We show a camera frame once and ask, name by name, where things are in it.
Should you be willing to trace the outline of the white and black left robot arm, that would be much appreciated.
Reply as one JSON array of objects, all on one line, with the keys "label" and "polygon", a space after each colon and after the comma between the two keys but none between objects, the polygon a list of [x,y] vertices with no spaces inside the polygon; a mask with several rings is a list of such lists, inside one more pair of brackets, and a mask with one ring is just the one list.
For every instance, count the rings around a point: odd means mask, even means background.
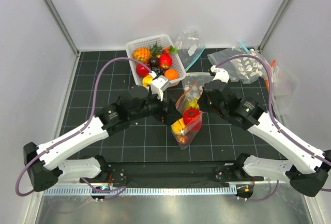
[{"label": "white and black left robot arm", "polygon": [[164,101],[152,90],[136,85],[72,131],[45,144],[30,142],[24,145],[24,164],[33,191],[41,192],[59,181],[76,178],[93,178],[99,183],[107,181],[110,173],[102,156],[81,160],[70,160],[69,157],[149,116],[170,126],[182,115],[174,100]]}]

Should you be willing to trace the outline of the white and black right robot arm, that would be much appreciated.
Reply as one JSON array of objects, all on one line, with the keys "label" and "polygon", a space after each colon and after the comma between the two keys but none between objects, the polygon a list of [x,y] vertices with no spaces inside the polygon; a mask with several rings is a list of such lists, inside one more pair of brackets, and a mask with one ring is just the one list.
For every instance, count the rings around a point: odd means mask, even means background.
[{"label": "white and black right robot arm", "polygon": [[213,80],[203,86],[198,105],[203,112],[215,113],[231,125],[259,137],[285,157],[273,160],[242,153],[233,164],[236,179],[244,181],[258,176],[279,180],[308,197],[324,190],[330,171],[330,151],[319,150],[303,141],[253,98],[238,98],[227,83]]}]

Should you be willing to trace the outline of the dark red plum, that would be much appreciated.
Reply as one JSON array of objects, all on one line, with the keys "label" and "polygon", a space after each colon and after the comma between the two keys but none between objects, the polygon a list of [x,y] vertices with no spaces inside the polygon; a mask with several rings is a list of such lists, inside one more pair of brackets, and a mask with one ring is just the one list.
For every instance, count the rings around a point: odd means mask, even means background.
[{"label": "dark red plum", "polygon": [[178,146],[179,146],[180,149],[185,150],[190,146],[190,144],[191,144],[190,142],[185,142],[185,143],[179,142]]}]

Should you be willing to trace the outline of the yellow lemon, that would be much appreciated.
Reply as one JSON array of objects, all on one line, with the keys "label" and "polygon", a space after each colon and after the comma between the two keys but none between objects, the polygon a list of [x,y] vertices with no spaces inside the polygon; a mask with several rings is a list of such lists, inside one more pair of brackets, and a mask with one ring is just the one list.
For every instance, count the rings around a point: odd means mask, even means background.
[{"label": "yellow lemon", "polygon": [[172,132],[175,135],[183,135],[185,131],[186,125],[184,123],[184,119],[180,118],[175,123],[171,125]]}]

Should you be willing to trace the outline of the orange zipper clear bag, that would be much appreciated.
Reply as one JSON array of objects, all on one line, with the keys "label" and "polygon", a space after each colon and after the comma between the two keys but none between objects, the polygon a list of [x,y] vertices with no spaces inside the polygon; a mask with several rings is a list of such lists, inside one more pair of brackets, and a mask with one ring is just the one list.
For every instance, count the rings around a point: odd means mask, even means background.
[{"label": "orange zipper clear bag", "polygon": [[201,93],[198,82],[194,81],[184,87],[175,105],[182,116],[171,125],[171,132],[181,150],[189,147],[202,127],[203,113],[198,104]]}]

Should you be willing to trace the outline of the yellow banana bunch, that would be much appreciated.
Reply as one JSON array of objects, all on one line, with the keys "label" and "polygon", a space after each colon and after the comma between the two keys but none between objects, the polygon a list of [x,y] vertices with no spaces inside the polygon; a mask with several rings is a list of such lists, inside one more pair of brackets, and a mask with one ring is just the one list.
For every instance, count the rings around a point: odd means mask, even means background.
[{"label": "yellow banana bunch", "polygon": [[196,110],[199,110],[200,107],[199,107],[199,104],[198,104],[198,100],[199,98],[195,98],[193,101],[189,102],[186,106],[186,110],[188,109],[196,109]]}]

